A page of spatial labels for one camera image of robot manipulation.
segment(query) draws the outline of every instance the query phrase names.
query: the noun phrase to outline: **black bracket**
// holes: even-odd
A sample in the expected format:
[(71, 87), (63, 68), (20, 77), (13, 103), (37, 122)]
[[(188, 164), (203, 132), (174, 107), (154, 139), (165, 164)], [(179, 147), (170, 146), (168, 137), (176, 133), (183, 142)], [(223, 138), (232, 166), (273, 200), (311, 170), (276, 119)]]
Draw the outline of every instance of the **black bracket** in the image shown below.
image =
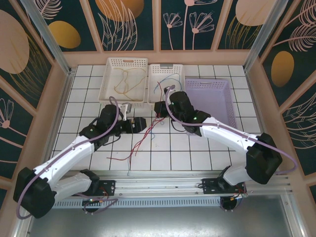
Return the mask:
[(222, 190), (217, 185), (217, 178), (202, 179), (202, 183), (199, 184), (198, 187), (203, 189), (204, 194), (235, 194), (235, 193), (239, 193), (238, 188), (243, 190), (243, 183), (239, 183), (236, 186), (230, 186)]
[(83, 195), (89, 197), (102, 197), (104, 196), (104, 190), (109, 196), (114, 196), (115, 193), (115, 180), (99, 180), (98, 188), (94, 193), (89, 189), (88, 191), (82, 193)]

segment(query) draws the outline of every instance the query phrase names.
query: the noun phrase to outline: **basket handle slot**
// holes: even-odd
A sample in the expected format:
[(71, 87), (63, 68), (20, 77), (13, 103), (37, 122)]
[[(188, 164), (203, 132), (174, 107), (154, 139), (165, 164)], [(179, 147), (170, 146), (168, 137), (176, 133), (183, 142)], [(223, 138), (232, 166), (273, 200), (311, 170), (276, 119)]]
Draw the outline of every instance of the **basket handle slot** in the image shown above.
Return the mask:
[(160, 63), (160, 69), (173, 69), (173, 63)]
[(213, 84), (213, 82), (212, 82), (212, 81), (210, 81), (210, 82), (207, 82), (207, 81), (201, 81), (201, 82), (200, 82), (200, 84)]

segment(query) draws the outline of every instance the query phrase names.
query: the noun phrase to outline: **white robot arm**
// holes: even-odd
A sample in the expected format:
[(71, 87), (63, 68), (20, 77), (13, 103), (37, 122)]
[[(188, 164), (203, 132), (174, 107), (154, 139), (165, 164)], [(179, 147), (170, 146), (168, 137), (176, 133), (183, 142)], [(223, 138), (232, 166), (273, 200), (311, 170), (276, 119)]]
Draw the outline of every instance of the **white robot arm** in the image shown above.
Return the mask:
[(102, 109), (100, 117), (85, 127), (58, 155), (33, 170), (27, 167), (22, 169), (17, 177), (13, 199), (19, 203), (19, 198), (22, 197), (21, 205), (34, 217), (40, 218), (59, 200), (77, 193), (94, 194), (99, 188), (99, 177), (90, 170), (82, 170), (73, 177), (60, 179), (80, 160), (106, 145), (109, 137), (139, 133), (146, 128), (144, 118), (126, 119), (126, 110), (130, 110), (131, 106), (123, 104), (119, 107), (122, 119), (115, 125), (116, 106), (107, 105)]
[(248, 134), (225, 125), (203, 111), (195, 110), (187, 94), (175, 91), (174, 86), (164, 89), (166, 101), (155, 103), (155, 112), (161, 117), (171, 117), (180, 122), (188, 133), (219, 141), (244, 156), (244, 163), (226, 167), (216, 180), (217, 187), (227, 191), (238, 183), (254, 180), (267, 184), (282, 163), (272, 137)]

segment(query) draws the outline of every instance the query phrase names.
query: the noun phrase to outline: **metal frame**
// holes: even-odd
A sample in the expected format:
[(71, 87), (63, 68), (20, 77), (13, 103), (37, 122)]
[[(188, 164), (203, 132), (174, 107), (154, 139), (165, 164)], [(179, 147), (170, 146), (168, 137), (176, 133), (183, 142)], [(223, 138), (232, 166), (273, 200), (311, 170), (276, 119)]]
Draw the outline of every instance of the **metal frame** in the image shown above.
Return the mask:
[(58, 133), (58, 129), (60, 127), (61, 124), (61, 119), (63, 116), (63, 112), (65, 110), (66, 104), (67, 104), (67, 99), (69, 96), (69, 93), (71, 91), (71, 86), (73, 84), (75, 78), (75, 69), (72, 69), (70, 71), (70, 73), (67, 75), (67, 78), (65, 79), (64, 85), (63, 85), (63, 91), (61, 93), (61, 97), (60, 100), (58, 101), (58, 109), (57, 112), (53, 118), (52, 121), (52, 126), (51, 129), (49, 131), (49, 135), (48, 137), (50, 138), (44, 148), (44, 152), (43, 152), (43, 158), (41, 160), (41, 162), (47, 161), (50, 159), (50, 155), (51, 155), (51, 151), (53, 150), (53, 146), (54, 146), (54, 142), (56, 140), (57, 137), (57, 133)]
[(277, 0), (272, 7), (271, 12), (269, 13), (269, 16), (267, 17), (266, 22), (263, 24), (262, 28), (260, 29), (260, 32), (253, 43), (250, 52), (248, 54), (248, 57), (245, 61), (244, 71), (247, 73), (256, 59), (258, 58), (258, 55), (263, 48), (264, 44), (266, 43), (267, 39), (269, 38), (271, 32), (273, 31), (274, 27), (277, 24), (277, 21), (279, 20), (280, 16), (282, 15), (284, 9), (286, 8), (288, 0)]
[(64, 73), (68, 75), (70, 73), (70, 67), (59, 45), (55, 41), (54, 36), (50, 32), (48, 25), (42, 18), (37, 6), (35, 5), (35, 1), (20, 0), (20, 2), (23, 4), (27, 14), (32, 19), (34, 25), (36, 26), (41, 36), (45, 40), (47, 46), (49, 47), (51, 53), (54, 55), (55, 59), (59, 63), (60, 67), (62, 68)]
[(294, 195), (293, 194), (281, 195), (281, 200), (282, 200), (285, 215), (287, 217), (292, 235), (294, 237), (308, 237), (301, 214), (296, 205)]
[[(67, 176), (77, 172), (71, 171)], [(102, 171), (100, 180), (116, 180), (116, 196), (121, 198), (218, 197), (231, 194), (203, 194), (198, 188), (203, 178), (216, 178), (216, 171)], [(283, 195), (292, 192), (287, 176), (271, 178), (267, 185), (246, 182), (249, 195)]]

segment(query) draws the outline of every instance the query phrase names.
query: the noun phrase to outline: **black wire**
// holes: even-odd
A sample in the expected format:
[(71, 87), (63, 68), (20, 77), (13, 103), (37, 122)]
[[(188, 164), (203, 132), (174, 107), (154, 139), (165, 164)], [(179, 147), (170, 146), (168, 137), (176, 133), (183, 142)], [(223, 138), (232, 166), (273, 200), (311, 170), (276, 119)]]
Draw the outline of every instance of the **black wire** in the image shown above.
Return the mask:
[(116, 139), (115, 141), (112, 141), (112, 142), (109, 142), (109, 143), (107, 143), (107, 144), (104, 144), (104, 146), (107, 146), (107, 145), (109, 145), (109, 144), (112, 144), (112, 143), (114, 143), (114, 142), (117, 142), (119, 139), (120, 139), (120, 136), (119, 136), (118, 139)]
[(119, 112), (119, 115), (120, 115), (121, 119), (124, 118), (124, 115), (123, 115), (123, 113), (121, 111)]
[(176, 131), (178, 131), (178, 132), (185, 132), (185, 131), (186, 131), (186, 130), (180, 131), (180, 130), (176, 129), (176, 128), (174, 127), (174, 125), (173, 125), (173, 120), (170, 120), (170, 121), (171, 121), (171, 126), (173, 127), (174, 130), (176, 130)]

